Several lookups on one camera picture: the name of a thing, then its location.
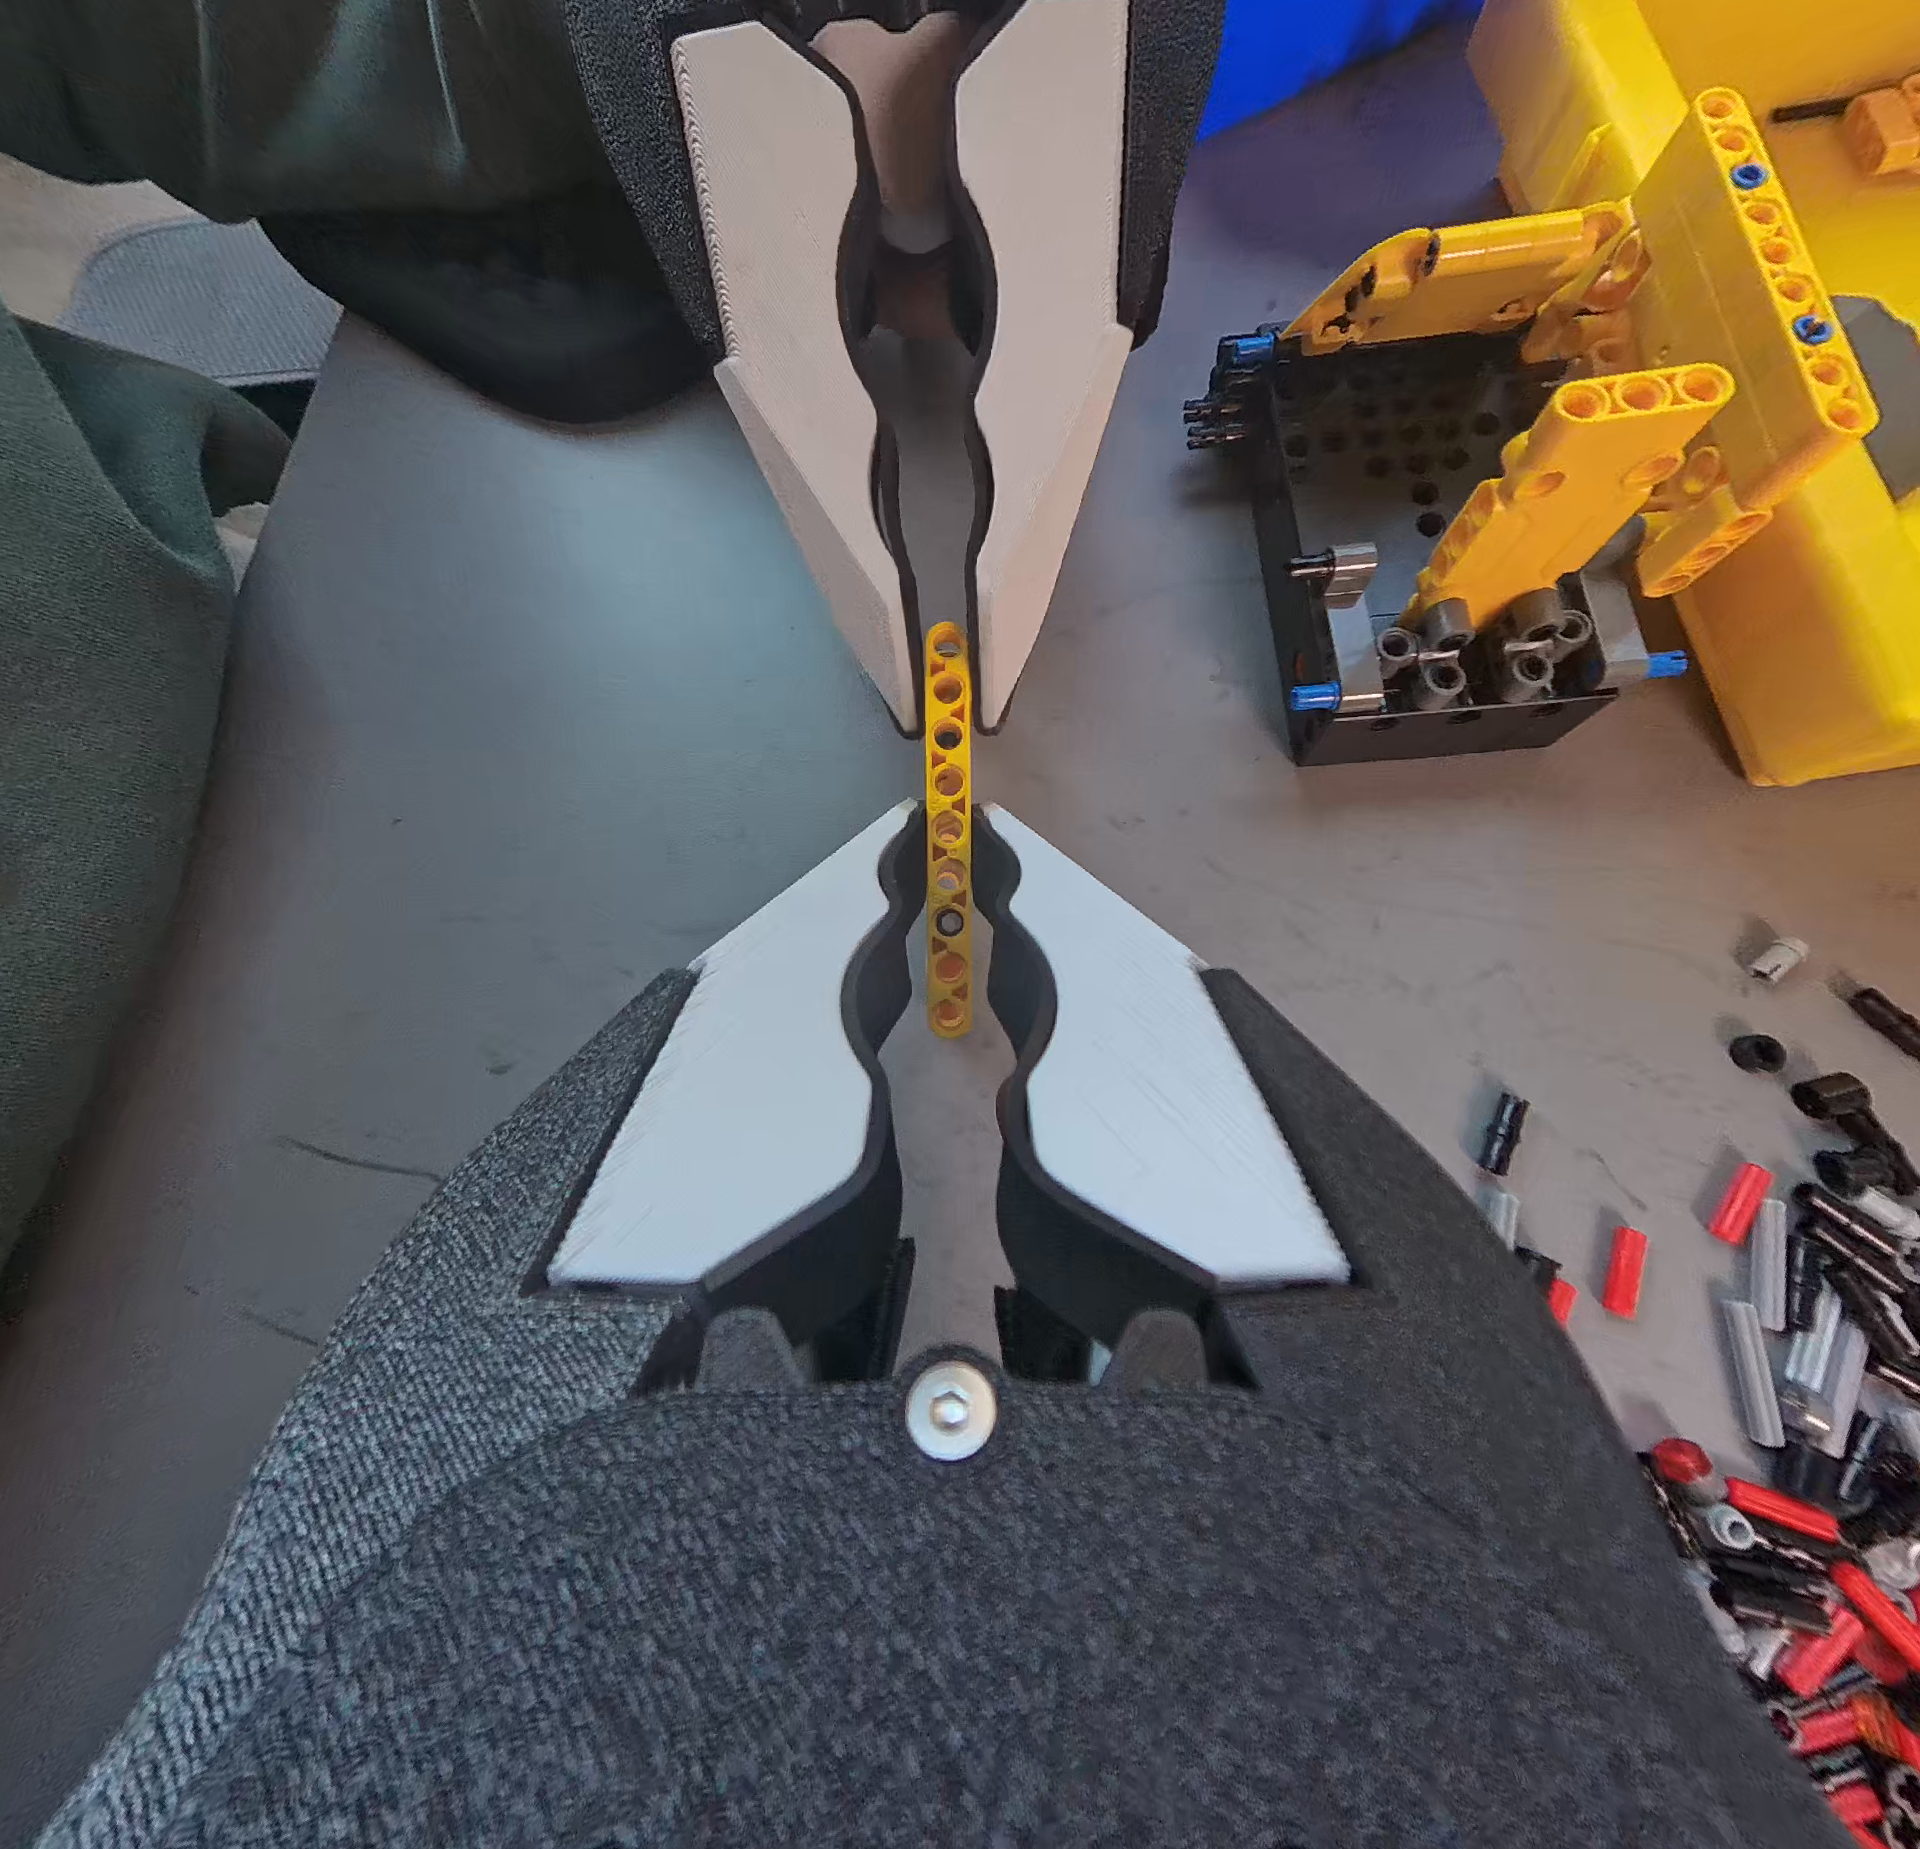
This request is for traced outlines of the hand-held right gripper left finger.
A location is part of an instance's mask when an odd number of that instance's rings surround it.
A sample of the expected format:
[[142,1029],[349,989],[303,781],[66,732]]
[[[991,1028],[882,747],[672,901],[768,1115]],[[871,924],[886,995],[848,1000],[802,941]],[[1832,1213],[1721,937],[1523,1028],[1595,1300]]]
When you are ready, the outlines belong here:
[[697,955],[546,1265],[563,1287],[727,1298],[844,1215],[899,1220],[880,1048],[909,992],[925,813],[882,809]]

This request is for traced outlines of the yellow plastic storage bin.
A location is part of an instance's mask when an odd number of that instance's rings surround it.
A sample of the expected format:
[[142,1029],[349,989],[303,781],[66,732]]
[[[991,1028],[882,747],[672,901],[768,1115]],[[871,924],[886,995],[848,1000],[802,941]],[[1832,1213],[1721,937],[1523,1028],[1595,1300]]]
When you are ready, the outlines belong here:
[[1535,346],[1735,379],[1634,568],[1764,786],[1916,764],[1918,173],[1766,121],[1916,58],[1918,0],[1484,0],[1469,41],[1510,204],[1625,225]]

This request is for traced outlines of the plain yellow lego beam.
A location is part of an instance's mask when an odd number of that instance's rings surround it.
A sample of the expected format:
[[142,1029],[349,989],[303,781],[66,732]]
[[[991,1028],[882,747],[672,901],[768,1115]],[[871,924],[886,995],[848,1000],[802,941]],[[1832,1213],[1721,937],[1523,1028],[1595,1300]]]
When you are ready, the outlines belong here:
[[927,1023],[957,1040],[973,1022],[971,645],[957,623],[925,635]]

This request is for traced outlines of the blue plastic storage bin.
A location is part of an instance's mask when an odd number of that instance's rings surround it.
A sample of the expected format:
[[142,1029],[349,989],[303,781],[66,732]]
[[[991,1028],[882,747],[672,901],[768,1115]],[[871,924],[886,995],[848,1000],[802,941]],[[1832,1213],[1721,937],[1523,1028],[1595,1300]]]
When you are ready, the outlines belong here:
[[1378,60],[1484,0],[1227,0],[1200,138],[1269,111],[1333,74]]

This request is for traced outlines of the partly built yellow lego model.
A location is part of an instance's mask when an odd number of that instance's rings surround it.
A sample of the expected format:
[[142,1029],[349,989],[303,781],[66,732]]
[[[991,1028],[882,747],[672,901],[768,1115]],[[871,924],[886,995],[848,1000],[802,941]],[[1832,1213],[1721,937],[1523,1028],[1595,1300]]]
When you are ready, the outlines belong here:
[[1676,597],[1881,425],[1764,124],[1697,93],[1619,198],[1403,228],[1218,346],[1301,769],[1535,751],[1688,672]]

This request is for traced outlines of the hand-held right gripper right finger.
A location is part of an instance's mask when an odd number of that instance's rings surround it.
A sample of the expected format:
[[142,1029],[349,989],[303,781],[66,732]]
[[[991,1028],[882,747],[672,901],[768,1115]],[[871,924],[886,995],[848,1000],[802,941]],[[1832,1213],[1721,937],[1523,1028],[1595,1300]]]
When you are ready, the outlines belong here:
[[1170,1294],[1352,1277],[1209,963],[1004,806],[976,814],[1002,1091],[1002,1248],[1032,1290]]

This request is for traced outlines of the pile of small lego pins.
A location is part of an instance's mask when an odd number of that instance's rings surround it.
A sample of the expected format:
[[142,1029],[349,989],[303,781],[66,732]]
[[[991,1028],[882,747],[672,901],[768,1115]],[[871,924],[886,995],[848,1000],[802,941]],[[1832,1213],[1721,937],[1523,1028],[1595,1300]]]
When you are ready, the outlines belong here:
[[1872,1086],[1739,1007],[1766,1148],[1697,1110],[1672,1210],[1614,1185],[1589,1267],[1510,1188],[1533,1097],[1502,1089],[1476,1209],[1562,1325],[1634,1341],[1621,1416],[1741,1685],[1859,1844],[1916,1844],[1916,1135]]

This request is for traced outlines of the person's left forearm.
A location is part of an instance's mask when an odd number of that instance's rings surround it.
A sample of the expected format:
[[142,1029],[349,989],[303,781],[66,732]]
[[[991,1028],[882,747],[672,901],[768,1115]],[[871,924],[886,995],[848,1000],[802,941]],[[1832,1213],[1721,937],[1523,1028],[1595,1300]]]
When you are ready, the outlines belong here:
[[3,0],[3,147],[218,220],[613,183],[563,0]]

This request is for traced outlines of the grey mesh chair seat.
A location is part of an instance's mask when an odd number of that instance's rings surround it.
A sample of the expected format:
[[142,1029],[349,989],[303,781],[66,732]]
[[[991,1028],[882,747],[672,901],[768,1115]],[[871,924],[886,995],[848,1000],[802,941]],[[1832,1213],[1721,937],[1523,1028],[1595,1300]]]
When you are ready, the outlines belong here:
[[229,388],[313,381],[341,308],[256,223],[120,228],[82,266],[57,325]]

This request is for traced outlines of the assorted lego parts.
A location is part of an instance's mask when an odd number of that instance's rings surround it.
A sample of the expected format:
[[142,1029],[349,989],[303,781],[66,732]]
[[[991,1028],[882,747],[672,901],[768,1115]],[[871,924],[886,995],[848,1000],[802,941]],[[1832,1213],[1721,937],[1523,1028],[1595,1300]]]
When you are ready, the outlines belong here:
[[1918,173],[1918,71],[1848,96],[1771,108],[1773,125],[1836,121],[1848,156],[1862,176]]

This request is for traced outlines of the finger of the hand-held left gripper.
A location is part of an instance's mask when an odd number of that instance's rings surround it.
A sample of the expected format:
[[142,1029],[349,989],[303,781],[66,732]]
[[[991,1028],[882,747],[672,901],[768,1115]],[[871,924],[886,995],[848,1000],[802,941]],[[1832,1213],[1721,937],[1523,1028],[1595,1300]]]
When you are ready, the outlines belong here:
[[716,381],[855,661],[921,731],[893,441],[853,356],[877,176],[853,85],[767,21],[669,43],[718,325]]
[[954,85],[954,169],[987,250],[971,425],[976,720],[1004,720],[1078,517],[1133,335],[1117,266],[1130,0],[1024,0]]

